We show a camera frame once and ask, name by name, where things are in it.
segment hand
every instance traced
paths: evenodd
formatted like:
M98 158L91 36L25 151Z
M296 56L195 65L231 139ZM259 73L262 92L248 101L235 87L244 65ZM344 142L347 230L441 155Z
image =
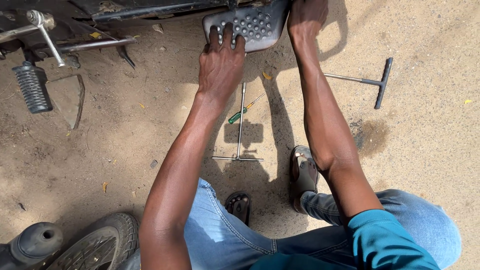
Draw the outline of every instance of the hand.
M327 20L328 0L293 0L287 29L292 44L314 41Z
M210 28L210 44L200 54L198 94L204 94L218 109L223 110L227 101L243 77L245 60L245 39L235 37L235 49L231 48L233 25L228 23L223 30L223 43L218 43L218 31Z

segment blue jeans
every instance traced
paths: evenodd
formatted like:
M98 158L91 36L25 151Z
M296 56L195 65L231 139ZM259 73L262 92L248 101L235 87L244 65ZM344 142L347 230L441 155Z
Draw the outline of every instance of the blue jeans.
M418 245L425 248L444 269L459 257L458 228L440 206L396 189L376 193L385 210L392 213ZM305 192L301 206L311 217L333 226L296 236L270 239L229 214L217 200L211 185L199 179L193 206L185 224L194 270L248 269L260 257L275 252L307 254L327 262L356 269L352 247L332 195Z

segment dirt ground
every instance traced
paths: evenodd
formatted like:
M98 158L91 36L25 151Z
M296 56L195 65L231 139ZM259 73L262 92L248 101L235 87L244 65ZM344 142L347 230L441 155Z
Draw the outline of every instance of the dirt ground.
M377 87L328 80L357 134L374 189L416 194L441 205L458 225L463 251L451 269L480 268L479 6L477 0L331 0L328 25L317 38L326 73L379 80L385 59L394 58L380 110L373 109ZM38 221L60 225L69 237L110 213L142 216L158 168L192 105L205 43L201 19L164 23L163 29L125 31L139 35L139 43L127 47L135 70L115 49L79 53L78 70L56 68L54 59L38 64L50 81L82 76L83 114L73 131L58 110L28 112L10 70L22 62L20 52L0 61L0 242ZM264 91L267 96L245 115L241 152L265 161L210 158L236 153L238 126L226 119L239 109L237 91L208 144L202 177L221 201L233 191L250 192L251 227L266 236L325 226L288 204L288 157L307 141L286 31L273 48L247 56L245 81L246 102ZM154 169L152 160L159 163ZM325 183L319 191L328 192Z

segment green screwdriver handle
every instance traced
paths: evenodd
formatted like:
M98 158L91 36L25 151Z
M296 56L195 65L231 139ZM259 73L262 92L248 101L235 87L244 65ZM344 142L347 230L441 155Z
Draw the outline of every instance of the green screwdriver handle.
M246 107L243 107L243 113L247 113L247 108ZM232 117L230 117L230 119L228 120L228 122L230 124L233 124L235 123L236 120L238 120L240 118L240 112L237 112L235 113Z

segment man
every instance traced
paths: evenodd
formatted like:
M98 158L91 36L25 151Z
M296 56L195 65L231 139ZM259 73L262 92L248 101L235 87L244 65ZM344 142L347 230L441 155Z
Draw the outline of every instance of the man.
M315 38L327 0L294 0L288 33L300 71L308 147L292 151L290 199L303 214L333 226L269 239L249 229L250 197L223 206L199 180L207 141L242 79L245 39L232 25L212 28L200 55L190 114L153 183L140 228L143 270L158 269L443 269L460 254L460 236L441 207L399 190L375 193L317 60ZM332 194L317 194L319 174Z

